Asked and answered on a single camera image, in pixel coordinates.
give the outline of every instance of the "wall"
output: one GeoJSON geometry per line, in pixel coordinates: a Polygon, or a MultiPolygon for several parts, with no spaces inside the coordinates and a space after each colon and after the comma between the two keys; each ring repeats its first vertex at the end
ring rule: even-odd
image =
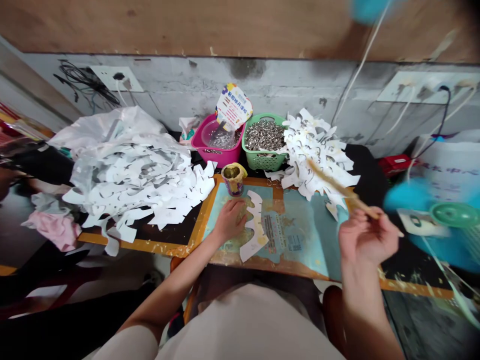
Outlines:
{"type": "Polygon", "coordinates": [[[480,62],[468,1],[369,3],[2,0],[0,34],[26,53],[359,60],[372,31],[365,24],[373,25],[391,3],[369,59],[480,62]],[[365,10],[369,16],[354,22],[365,10]]]}
{"type": "MultiPolygon", "coordinates": [[[[204,118],[214,111],[227,82],[246,92],[255,114],[285,115],[305,107],[330,122],[356,62],[328,60],[264,60],[204,57],[141,57],[115,55],[23,54],[22,58],[67,99],[71,89],[61,84],[59,59],[77,66],[130,66],[145,92],[133,94],[139,105],[169,129],[179,130],[179,117],[204,118]]],[[[480,72],[479,67],[458,65],[398,65],[367,62],[358,76],[336,123],[338,135],[352,144],[363,144],[375,157],[401,153],[419,134],[432,130],[442,119],[442,105],[412,104],[388,136],[404,103],[377,102],[384,86],[398,70],[480,72]]],[[[133,105],[128,94],[123,96],[133,105]]],[[[80,97],[75,106],[85,115],[92,110],[80,97]]],[[[444,127],[445,133],[480,127],[480,95],[476,94],[444,127]]]]}
{"type": "Polygon", "coordinates": [[[52,130],[75,121],[80,111],[23,62],[22,56],[0,38],[0,99],[52,130]]]}

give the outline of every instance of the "blue electric fan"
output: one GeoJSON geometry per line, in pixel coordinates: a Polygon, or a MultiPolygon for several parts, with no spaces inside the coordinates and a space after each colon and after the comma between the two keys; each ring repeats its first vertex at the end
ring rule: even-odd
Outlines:
{"type": "MultiPolygon", "coordinates": [[[[440,261],[480,274],[480,192],[466,202],[439,202],[429,190],[430,185],[423,178],[403,182],[387,193],[384,208],[388,212],[408,209],[428,213],[435,223],[447,227],[448,235],[410,233],[410,241],[440,261]]],[[[423,226],[414,213],[409,215],[409,219],[413,226],[423,226]]]]}

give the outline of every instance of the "pink cloth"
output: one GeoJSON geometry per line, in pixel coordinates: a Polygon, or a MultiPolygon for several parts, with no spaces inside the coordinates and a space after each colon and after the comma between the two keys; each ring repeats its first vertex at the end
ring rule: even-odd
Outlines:
{"type": "Polygon", "coordinates": [[[82,229],[74,222],[71,215],[50,214],[34,211],[26,221],[29,228],[36,228],[44,237],[49,239],[62,252],[75,250],[75,244],[82,229]]]}

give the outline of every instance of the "blue cutting mat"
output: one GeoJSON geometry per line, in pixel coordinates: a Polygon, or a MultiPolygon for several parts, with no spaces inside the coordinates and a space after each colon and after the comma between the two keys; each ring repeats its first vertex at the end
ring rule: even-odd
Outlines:
{"type": "MultiPolygon", "coordinates": [[[[290,190],[283,195],[285,212],[278,214],[272,209],[273,188],[252,185],[244,187],[242,197],[247,199],[247,203],[250,201],[248,190],[263,199],[262,225],[270,239],[256,256],[278,264],[283,255],[285,260],[302,263],[331,280],[341,280],[338,227],[348,219],[346,210],[338,207],[339,222],[336,222],[325,207],[328,200],[326,195],[316,193],[311,201],[307,201],[298,191],[290,190]]],[[[220,209],[229,199],[232,197],[229,196],[227,187],[223,183],[219,184],[203,238],[214,229],[220,209]]],[[[238,253],[240,246],[250,240],[252,234],[252,230],[245,229],[240,236],[227,241],[221,249],[238,253]]]]}

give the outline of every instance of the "hand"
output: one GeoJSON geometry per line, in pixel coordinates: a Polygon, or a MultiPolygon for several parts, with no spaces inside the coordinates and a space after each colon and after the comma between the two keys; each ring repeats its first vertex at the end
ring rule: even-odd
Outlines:
{"type": "Polygon", "coordinates": [[[212,231],[214,237],[218,240],[218,247],[225,244],[227,240],[239,235],[245,228],[247,215],[245,214],[240,221],[238,217],[242,208],[245,206],[244,199],[228,200],[220,210],[220,214],[216,219],[215,228],[212,231]]]}
{"type": "Polygon", "coordinates": [[[364,211],[355,209],[340,226],[342,262],[377,268],[399,249],[399,229],[382,209],[376,206],[370,209],[380,215],[379,220],[368,219],[364,211]]]}

